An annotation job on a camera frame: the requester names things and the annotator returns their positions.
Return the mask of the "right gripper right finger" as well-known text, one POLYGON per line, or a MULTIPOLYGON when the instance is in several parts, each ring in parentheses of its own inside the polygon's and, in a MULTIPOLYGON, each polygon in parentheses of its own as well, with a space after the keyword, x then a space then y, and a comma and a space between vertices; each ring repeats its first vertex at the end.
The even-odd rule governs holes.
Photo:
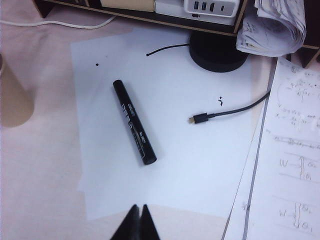
POLYGON ((145 204, 140 217, 140 239, 141 240, 160 240, 156 226, 152 219, 148 206, 145 204))

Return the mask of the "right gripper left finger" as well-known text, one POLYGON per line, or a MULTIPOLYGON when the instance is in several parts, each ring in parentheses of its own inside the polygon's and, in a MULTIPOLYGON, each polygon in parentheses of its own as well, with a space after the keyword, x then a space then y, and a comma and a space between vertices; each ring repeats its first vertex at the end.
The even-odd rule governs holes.
POLYGON ((140 239, 140 212, 134 204, 125 218, 110 238, 111 240, 139 240, 140 239))

